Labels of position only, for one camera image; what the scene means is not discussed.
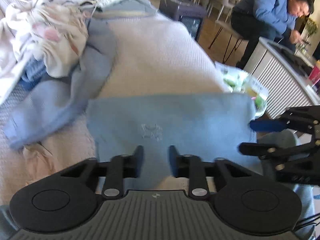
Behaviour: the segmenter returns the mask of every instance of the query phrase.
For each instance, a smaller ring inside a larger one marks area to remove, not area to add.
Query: red cup
[[[317,84],[320,80],[320,68],[315,65],[309,75],[309,79],[311,80],[312,84]]]

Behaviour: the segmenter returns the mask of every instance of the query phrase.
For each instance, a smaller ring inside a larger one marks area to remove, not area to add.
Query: silver bolt
[[[116,188],[108,188],[104,191],[104,194],[108,197],[115,197],[118,196],[120,193],[119,190],[117,190]]]
[[[195,188],[194,190],[191,191],[191,193],[194,196],[205,196],[207,194],[207,191],[204,188]]]
[[[276,148],[269,148],[269,149],[267,150],[268,153],[273,153],[273,152],[275,152],[275,151],[276,151]]]
[[[283,169],[284,169],[284,164],[279,164],[279,165],[276,166],[276,170],[277,171],[281,171]]]

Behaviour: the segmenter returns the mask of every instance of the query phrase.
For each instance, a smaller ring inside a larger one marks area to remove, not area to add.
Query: man's hand
[[[292,44],[302,43],[301,34],[297,30],[292,30],[289,41]]]

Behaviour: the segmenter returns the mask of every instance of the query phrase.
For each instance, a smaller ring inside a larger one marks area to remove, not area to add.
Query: green plant
[[[317,33],[318,25],[316,24],[316,22],[314,20],[309,18],[306,22],[306,29],[308,32],[307,38],[310,38],[313,34]]]

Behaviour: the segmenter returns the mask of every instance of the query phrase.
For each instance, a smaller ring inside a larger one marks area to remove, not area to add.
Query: dark pants
[[[245,67],[250,59],[251,54],[259,42],[259,37],[264,37],[276,42],[282,39],[282,35],[278,33],[274,27],[257,20],[252,15],[233,12],[231,14],[231,26],[245,40],[249,41],[241,60],[236,65],[236,67],[241,69]],[[295,45],[290,43],[288,38],[281,40],[280,44],[295,51]]]

